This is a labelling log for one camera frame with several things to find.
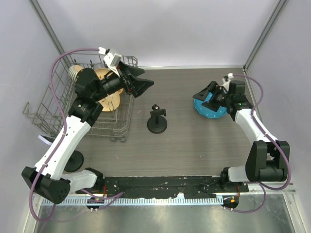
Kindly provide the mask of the black phone stand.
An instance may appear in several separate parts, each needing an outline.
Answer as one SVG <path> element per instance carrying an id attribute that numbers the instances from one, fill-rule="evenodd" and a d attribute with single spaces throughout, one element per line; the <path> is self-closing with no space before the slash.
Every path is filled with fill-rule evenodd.
<path id="1" fill-rule="evenodd" d="M 84 163 L 84 156 L 81 152 L 75 150 L 71 157 L 69 158 L 67 164 L 65 165 L 65 172 L 76 172 L 78 171 Z"/>
<path id="2" fill-rule="evenodd" d="M 157 104 L 152 106 L 150 118 L 147 121 L 147 128 L 151 133 L 160 134 L 167 129 L 166 109 L 161 109 Z"/>

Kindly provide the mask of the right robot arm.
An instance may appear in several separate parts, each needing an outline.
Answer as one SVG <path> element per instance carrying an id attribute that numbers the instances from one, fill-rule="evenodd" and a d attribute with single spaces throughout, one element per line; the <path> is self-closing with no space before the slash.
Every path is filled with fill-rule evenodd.
<path id="1" fill-rule="evenodd" d="M 232 191 L 237 183 L 259 183 L 270 190 L 282 190 L 289 185 L 290 145 L 271 135 L 259 120 L 245 95 L 244 81 L 228 81 L 223 85 L 212 81 L 193 98 L 214 112 L 226 108 L 252 145 L 245 165 L 228 167 L 221 172 L 219 185 L 222 190 Z"/>

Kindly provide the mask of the blue polka dot plate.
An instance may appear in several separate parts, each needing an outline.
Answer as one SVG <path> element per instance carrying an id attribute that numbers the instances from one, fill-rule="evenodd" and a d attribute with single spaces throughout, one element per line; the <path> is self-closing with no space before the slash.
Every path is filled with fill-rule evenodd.
<path id="1" fill-rule="evenodd" d="M 212 93 L 209 93 L 205 100 L 198 100 L 193 96 L 194 99 L 194 108 L 197 110 L 197 112 L 199 114 L 201 114 L 202 116 L 206 117 L 206 118 L 211 118 L 211 119 L 217 119 L 217 118 L 221 118 L 223 116 L 225 116 L 227 114 L 227 110 L 225 107 L 220 107 L 216 112 L 204 107 L 202 104 L 205 101 L 210 100 L 213 97 Z"/>

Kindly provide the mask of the phone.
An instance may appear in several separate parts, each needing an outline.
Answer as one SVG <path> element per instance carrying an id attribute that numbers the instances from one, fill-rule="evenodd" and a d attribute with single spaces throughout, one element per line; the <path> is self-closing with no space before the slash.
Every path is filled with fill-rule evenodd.
<path id="1" fill-rule="evenodd" d="M 54 142 L 54 140 L 55 140 L 55 138 L 50 137 L 50 136 L 45 136 L 45 135 L 39 135 L 38 138 L 39 138 L 41 141 L 43 141 L 45 144 L 49 145 L 49 146 L 50 146 L 50 145 Z"/>

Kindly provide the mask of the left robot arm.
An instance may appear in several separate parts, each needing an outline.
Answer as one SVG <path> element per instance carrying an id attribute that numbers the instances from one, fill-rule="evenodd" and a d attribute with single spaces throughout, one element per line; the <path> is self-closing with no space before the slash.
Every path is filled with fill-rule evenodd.
<path id="1" fill-rule="evenodd" d="M 100 79 L 91 68 L 77 73 L 76 99 L 64 119 L 64 126 L 45 155 L 34 167 L 25 167 L 22 177 L 31 193 L 36 193 L 54 204 L 60 204 L 68 194 L 82 189 L 100 193 L 104 176 L 92 168 L 64 174 L 65 166 L 77 145 L 95 124 L 102 112 L 100 100 L 123 89 L 134 98 L 141 96 L 154 81 L 140 78 L 144 69 L 119 62 L 115 71 Z"/>

